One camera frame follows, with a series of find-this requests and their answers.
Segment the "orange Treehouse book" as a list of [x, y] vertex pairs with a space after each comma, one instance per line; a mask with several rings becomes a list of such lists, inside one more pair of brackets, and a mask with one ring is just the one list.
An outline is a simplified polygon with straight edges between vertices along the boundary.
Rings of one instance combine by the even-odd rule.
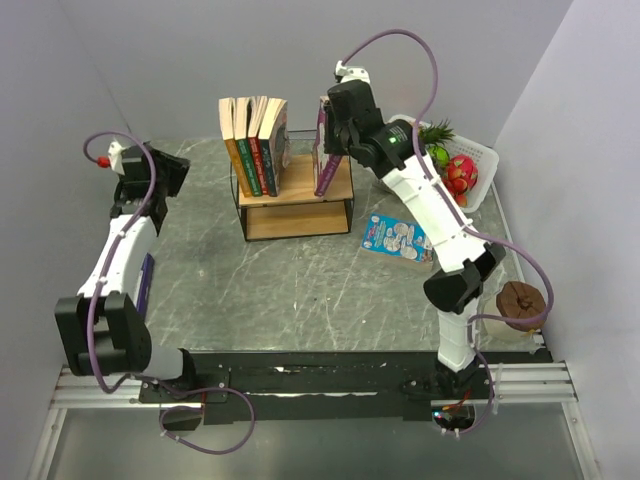
[[232, 97], [221, 98], [218, 100], [221, 135], [230, 158], [231, 166], [233, 167], [233, 170], [237, 177], [239, 190], [245, 196], [252, 197], [251, 186], [235, 141], [235, 105], [236, 101]]

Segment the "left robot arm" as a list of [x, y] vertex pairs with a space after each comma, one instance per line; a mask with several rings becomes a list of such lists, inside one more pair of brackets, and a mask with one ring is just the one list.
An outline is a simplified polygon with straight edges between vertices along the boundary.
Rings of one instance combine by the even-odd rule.
[[56, 324], [71, 372], [98, 381], [111, 374], [162, 381], [173, 400], [198, 389], [193, 358], [182, 348], [153, 343], [138, 305], [146, 294], [149, 251], [190, 168], [187, 159], [144, 143], [111, 141], [99, 166], [117, 173], [109, 234], [89, 278], [78, 292], [57, 301]]

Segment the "purple 117-Storey Treehouse book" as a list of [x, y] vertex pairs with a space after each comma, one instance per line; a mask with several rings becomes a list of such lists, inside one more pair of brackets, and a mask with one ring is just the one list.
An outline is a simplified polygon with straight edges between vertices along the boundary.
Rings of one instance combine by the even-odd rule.
[[319, 107], [316, 120], [316, 136], [312, 149], [314, 195], [323, 197], [337, 172], [342, 157], [326, 152], [329, 100], [327, 96], [319, 98]]

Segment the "green 104-Storey Treehouse book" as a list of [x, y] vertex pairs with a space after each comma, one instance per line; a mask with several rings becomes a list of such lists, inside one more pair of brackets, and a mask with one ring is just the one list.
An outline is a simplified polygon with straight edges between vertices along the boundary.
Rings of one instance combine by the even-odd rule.
[[253, 99], [251, 97], [238, 97], [236, 99], [234, 138], [247, 182], [249, 184], [250, 195], [252, 197], [260, 197], [262, 195], [262, 189], [256, 173], [253, 155], [248, 140], [248, 125], [252, 106]]

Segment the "red 13-Storey Treehouse book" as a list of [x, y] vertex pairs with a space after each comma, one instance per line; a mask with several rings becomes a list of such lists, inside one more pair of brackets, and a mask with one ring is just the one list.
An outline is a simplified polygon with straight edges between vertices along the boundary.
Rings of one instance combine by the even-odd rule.
[[247, 107], [247, 139], [249, 141], [256, 177], [260, 185], [261, 194], [269, 193], [262, 149], [259, 140], [259, 131], [267, 108], [266, 96], [252, 96]]

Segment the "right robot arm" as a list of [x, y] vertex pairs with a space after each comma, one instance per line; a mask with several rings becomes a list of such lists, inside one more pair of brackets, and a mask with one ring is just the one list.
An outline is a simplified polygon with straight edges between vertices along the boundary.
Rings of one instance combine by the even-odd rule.
[[439, 270], [423, 285], [439, 319], [437, 374], [446, 397], [472, 386], [471, 317], [478, 311], [485, 281], [505, 257], [503, 246], [480, 238], [426, 159], [416, 128], [405, 120], [387, 123], [371, 86], [348, 80], [328, 92], [325, 150], [345, 153], [370, 169], [407, 207], [436, 252]]

